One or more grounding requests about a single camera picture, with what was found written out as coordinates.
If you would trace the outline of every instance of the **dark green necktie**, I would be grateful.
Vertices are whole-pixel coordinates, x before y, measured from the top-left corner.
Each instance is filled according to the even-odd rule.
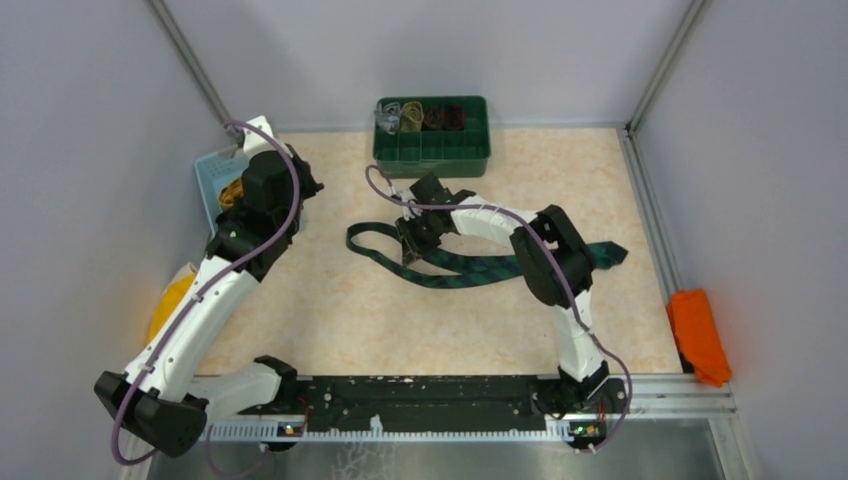
[[[354,243],[354,237],[364,232],[382,233],[400,242],[394,225],[380,222],[351,225],[347,229],[345,244],[352,252],[364,255],[400,278],[422,287],[441,289],[478,287],[521,276],[521,267],[518,266],[515,255],[469,256],[451,253],[440,248],[422,260],[439,268],[456,272],[456,275],[429,275],[416,272],[377,250]],[[615,242],[591,243],[589,251],[595,257],[597,267],[602,270],[620,265],[627,256],[627,250]]]

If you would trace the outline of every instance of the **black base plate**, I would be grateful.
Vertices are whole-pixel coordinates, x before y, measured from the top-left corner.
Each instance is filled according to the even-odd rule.
[[[540,431],[550,412],[538,398],[561,386],[559,378],[533,375],[318,376],[298,380],[302,400],[241,413],[302,414],[305,400],[311,432],[367,431],[375,415],[386,432]],[[618,392],[624,392],[624,382],[610,378],[591,399],[565,413],[595,413],[599,402],[606,413],[620,413],[624,405]],[[593,437],[605,432],[600,427],[593,429]]]

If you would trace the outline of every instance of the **yellow rope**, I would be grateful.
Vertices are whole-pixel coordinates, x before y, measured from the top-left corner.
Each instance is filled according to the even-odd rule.
[[[424,121],[424,107],[421,102],[407,102],[400,109],[400,131],[420,132]]]
[[[236,199],[242,196],[244,196],[244,187],[241,185],[241,177],[239,176],[221,190],[221,193],[218,194],[218,203],[221,205],[221,209],[226,212],[233,207]]]

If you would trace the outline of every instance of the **yellow object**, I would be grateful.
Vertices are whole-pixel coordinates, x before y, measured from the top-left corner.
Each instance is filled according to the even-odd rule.
[[[244,187],[241,184],[241,177],[236,177],[235,180],[229,183],[218,194],[218,203],[224,211],[232,208],[237,198],[244,196]]]
[[[159,305],[156,306],[156,310],[153,311],[153,320],[150,322],[150,330],[147,331],[147,343],[150,343],[156,334],[159,332],[159,329],[162,328],[162,325],[165,325],[165,322],[168,321],[168,317],[171,316],[174,309],[177,308],[177,304],[180,303],[180,300],[183,299],[188,289],[191,287],[191,282],[194,281],[195,274],[186,275],[185,277],[175,281],[174,283],[168,285],[168,288],[165,289],[165,293],[162,294],[162,298],[159,300]]]

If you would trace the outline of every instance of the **orange towel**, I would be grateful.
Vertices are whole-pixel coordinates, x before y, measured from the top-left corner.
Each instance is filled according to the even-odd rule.
[[[721,348],[707,294],[702,289],[680,291],[666,308],[677,349],[695,368],[695,377],[720,387],[732,372]]]

